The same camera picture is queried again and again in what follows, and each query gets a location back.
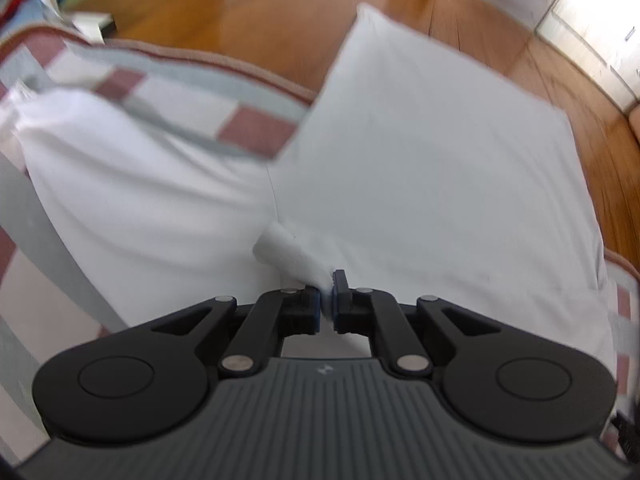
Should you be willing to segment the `striped floor rug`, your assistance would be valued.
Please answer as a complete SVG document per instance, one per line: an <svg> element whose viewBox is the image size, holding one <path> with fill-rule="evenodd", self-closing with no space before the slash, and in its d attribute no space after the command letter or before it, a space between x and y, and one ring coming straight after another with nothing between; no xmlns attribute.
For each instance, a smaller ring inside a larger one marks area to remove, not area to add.
<svg viewBox="0 0 640 480"><path fill-rule="evenodd" d="M617 286L566 116L362 14L281 119L14 84L35 204L119 328L51 351L26 479L634 479Z"/></svg>

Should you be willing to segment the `white sweatshirt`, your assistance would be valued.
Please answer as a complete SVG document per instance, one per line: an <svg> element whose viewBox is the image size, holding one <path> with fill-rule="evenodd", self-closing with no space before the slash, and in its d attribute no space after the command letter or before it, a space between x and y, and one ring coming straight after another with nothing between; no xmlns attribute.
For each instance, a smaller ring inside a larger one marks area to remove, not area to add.
<svg viewBox="0 0 640 480"><path fill-rule="evenodd" d="M217 295L355 287L449 300L614 360L603 242L566 115L360 6L303 125L274 159L176 136L240 108L160 92L151 124L95 93L14 84L1 135L58 236L138 325Z"/></svg>

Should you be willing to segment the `white drawer cabinet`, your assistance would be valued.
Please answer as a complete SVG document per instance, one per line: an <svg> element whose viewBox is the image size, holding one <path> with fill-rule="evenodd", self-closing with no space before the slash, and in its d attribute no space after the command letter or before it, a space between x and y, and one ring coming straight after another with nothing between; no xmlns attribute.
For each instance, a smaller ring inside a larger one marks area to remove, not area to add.
<svg viewBox="0 0 640 480"><path fill-rule="evenodd" d="M639 102L639 0L485 0L577 65L623 112Z"/></svg>

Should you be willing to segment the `pink handbag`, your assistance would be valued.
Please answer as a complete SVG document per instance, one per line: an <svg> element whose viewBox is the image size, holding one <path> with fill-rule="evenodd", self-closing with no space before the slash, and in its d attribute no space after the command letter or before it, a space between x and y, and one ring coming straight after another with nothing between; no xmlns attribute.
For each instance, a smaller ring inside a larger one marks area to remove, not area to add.
<svg viewBox="0 0 640 480"><path fill-rule="evenodd" d="M640 104L637 103L628 114L628 124L634 137L640 143Z"/></svg>

